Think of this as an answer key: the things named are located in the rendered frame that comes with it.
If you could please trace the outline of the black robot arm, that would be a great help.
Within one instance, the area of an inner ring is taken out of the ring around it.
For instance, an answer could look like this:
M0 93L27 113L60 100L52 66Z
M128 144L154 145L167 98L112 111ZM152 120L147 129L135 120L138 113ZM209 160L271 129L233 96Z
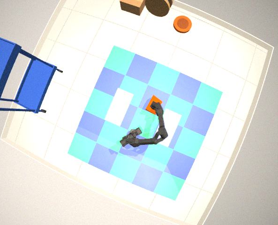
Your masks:
M165 129L165 123L164 123L164 110L160 104L160 102L153 101L150 105L151 109L155 110L156 115L158 116L159 121L159 129L158 132L156 132L155 136L153 138L149 139L139 139L136 138L136 134L129 134L127 138L121 139L119 142L121 143L122 147L126 146L127 144L138 147L140 145L148 145L148 144L158 144L159 142L163 141L165 138L168 137L168 133ZM160 138L158 138L161 136Z

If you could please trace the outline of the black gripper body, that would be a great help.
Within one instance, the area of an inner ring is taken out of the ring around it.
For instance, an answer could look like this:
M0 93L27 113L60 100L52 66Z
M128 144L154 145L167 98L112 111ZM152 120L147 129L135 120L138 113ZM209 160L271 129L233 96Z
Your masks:
M140 134L142 134L142 131L141 131L140 128L138 127L137 129L135 129L134 132L131 132L130 134L133 134L133 133L140 135Z

